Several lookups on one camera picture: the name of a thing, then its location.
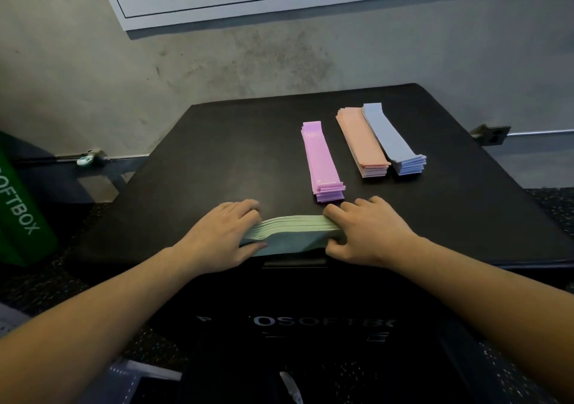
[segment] hand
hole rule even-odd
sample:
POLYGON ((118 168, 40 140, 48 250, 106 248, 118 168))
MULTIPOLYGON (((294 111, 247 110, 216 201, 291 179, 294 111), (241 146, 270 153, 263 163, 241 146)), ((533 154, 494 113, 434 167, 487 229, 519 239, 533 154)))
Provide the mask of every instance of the hand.
POLYGON ((323 215, 347 236, 345 245, 330 239, 326 248, 329 256, 343 262, 390 268, 420 239, 380 197, 358 198, 355 204, 343 202, 340 208, 330 204, 323 215))
POLYGON ((247 231, 261 222, 259 202, 245 200, 222 203, 191 227, 187 235, 172 247, 172 253, 193 263, 194 272, 217 273, 239 266, 257 251, 264 242, 239 248, 247 231))

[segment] pink resistance band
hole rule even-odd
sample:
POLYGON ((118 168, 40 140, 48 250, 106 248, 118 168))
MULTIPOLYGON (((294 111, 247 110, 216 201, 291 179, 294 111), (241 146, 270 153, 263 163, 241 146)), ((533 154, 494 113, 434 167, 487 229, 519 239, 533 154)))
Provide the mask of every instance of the pink resistance band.
POLYGON ((301 135, 305 142, 305 151, 309 171, 311 172, 311 186, 313 194, 319 203, 343 200, 345 186, 339 179, 337 169, 331 158, 329 147, 321 129, 321 122, 303 123, 301 135))

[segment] concrete wall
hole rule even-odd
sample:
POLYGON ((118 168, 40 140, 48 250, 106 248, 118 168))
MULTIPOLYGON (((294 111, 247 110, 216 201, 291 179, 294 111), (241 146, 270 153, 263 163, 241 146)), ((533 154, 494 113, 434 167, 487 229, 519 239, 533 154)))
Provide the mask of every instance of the concrete wall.
POLYGON ((405 82, 469 129, 572 128, 572 10, 379 0, 130 40, 107 0, 0 0, 0 130, 53 154, 141 154, 191 104, 405 82))

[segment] metal pipe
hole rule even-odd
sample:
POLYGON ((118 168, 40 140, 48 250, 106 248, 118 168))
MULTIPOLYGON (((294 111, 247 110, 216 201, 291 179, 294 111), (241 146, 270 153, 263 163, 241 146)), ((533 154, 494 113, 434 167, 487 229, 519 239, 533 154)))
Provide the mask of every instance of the metal pipe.
POLYGON ((574 134, 574 129, 559 129, 556 131, 511 132, 508 137, 532 137, 534 135, 574 134))

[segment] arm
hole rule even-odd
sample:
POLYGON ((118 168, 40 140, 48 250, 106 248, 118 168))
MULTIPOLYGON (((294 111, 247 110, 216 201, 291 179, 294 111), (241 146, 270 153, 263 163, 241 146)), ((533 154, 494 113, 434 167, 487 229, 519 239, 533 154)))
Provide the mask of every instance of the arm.
POLYGON ((396 271, 430 292, 546 385, 574 402, 574 296, 420 238, 383 199, 324 214, 347 235, 326 253, 396 271))
POLYGON ((175 246, 63 302, 0 340, 5 403, 73 401, 142 324, 194 277, 245 261, 264 243, 239 248, 261 222, 258 203, 224 203, 175 246))

